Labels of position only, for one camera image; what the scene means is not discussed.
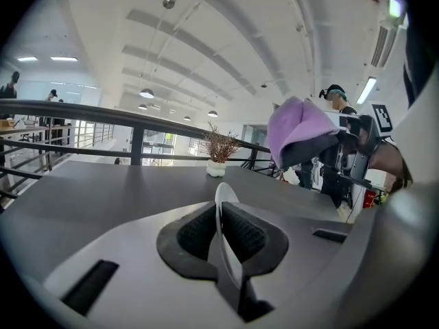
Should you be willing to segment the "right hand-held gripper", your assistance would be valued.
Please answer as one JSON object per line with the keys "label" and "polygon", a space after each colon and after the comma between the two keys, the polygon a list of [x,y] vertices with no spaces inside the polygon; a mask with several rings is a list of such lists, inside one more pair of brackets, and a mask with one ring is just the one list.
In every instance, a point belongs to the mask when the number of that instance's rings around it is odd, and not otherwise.
{"label": "right hand-held gripper", "polygon": [[380,143],[390,138],[393,124],[384,103],[368,103],[360,114],[324,111],[338,129],[336,141],[318,156],[322,163],[322,192],[338,208],[352,203],[352,185],[370,188],[369,161]]}

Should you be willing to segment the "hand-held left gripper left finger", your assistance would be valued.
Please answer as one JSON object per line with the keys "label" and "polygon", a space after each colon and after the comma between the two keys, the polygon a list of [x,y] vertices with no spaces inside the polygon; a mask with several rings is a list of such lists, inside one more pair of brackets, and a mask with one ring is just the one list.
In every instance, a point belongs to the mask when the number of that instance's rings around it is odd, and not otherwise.
{"label": "hand-held left gripper left finger", "polygon": [[123,223],[60,263],[43,282],[63,298],[99,260],[119,267],[85,319],[95,328],[238,328],[241,319],[215,283],[183,278],[161,259],[156,247],[167,224],[215,207],[202,202]]}

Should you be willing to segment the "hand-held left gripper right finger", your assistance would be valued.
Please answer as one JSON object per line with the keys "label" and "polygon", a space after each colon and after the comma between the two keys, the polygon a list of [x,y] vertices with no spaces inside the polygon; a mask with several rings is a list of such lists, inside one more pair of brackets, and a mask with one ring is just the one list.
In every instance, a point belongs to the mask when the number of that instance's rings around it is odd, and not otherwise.
{"label": "hand-held left gripper right finger", "polygon": [[222,203],[223,328],[336,328],[340,285],[325,272],[350,228]]}

